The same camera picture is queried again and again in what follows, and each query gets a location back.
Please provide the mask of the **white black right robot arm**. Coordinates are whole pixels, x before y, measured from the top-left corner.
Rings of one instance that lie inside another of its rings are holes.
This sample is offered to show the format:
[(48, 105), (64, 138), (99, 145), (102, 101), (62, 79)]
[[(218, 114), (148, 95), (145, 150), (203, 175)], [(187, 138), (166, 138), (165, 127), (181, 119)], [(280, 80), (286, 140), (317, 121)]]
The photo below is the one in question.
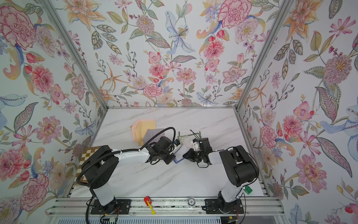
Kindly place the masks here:
[(205, 163), (208, 166), (222, 164), (228, 182), (218, 194), (218, 201), (232, 204), (238, 200), (243, 188), (255, 182), (259, 176), (259, 169), (250, 153), (242, 145), (226, 149), (213, 150), (208, 138), (193, 140), (193, 147), (183, 158), (194, 163)]

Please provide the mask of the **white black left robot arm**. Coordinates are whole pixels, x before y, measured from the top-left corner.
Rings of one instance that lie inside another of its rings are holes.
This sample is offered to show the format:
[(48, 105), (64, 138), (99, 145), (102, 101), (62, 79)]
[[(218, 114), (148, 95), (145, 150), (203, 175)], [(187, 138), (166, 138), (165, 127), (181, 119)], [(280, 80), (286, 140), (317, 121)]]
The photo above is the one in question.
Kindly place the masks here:
[(164, 161), (170, 164), (175, 156), (172, 153), (175, 140), (162, 136), (158, 142), (148, 143), (140, 148), (112, 150), (108, 145), (101, 146), (81, 167), (76, 183), (89, 188), (92, 196), (101, 206), (114, 203), (109, 180), (116, 167), (137, 163), (155, 164)]

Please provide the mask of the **grey lavender envelope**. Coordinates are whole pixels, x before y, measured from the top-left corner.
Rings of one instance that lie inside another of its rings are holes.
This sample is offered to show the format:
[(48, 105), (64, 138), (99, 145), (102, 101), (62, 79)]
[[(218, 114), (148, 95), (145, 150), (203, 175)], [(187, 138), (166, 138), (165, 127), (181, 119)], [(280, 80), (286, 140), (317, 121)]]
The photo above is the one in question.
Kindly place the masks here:
[[(143, 138), (143, 145), (146, 145), (146, 143), (148, 143), (148, 141), (155, 136), (156, 134), (158, 134), (159, 132), (163, 131), (163, 128), (160, 129), (148, 129), (144, 135)], [(164, 132), (160, 133), (159, 135), (157, 135), (150, 143), (154, 143), (154, 142), (158, 142), (160, 140), (161, 137), (165, 136)]]

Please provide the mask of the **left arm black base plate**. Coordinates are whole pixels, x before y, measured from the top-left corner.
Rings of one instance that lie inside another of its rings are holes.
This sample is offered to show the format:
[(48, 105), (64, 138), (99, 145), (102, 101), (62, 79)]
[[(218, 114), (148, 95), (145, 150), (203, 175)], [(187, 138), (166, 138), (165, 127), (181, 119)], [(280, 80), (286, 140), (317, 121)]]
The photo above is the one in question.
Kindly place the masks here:
[(131, 207), (130, 199), (115, 199), (107, 205), (101, 205), (99, 200), (94, 201), (94, 207), (91, 209), (91, 215), (128, 215)]

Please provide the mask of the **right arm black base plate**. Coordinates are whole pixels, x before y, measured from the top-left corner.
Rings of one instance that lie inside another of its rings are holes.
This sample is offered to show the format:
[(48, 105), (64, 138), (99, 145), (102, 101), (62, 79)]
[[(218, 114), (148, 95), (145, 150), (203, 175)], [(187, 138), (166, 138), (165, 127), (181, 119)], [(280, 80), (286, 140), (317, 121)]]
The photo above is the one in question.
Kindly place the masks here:
[(244, 207), (241, 200), (235, 200), (227, 203), (221, 199), (205, 199), (202, 210), (206, 214), (244, 214)]

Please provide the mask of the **blue bordered white letter paper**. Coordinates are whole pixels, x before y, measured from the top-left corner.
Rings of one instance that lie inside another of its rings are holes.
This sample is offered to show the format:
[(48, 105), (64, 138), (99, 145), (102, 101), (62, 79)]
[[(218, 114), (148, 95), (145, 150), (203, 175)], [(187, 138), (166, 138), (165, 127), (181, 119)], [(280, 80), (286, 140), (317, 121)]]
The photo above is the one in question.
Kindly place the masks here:
[(178, 164), (181, 161), (184, 160), (184, 154), (186, 154), (189, 151), (189, 148), (186, 145), (179, 145), (176, 150), (174, 151), (174, 163)]

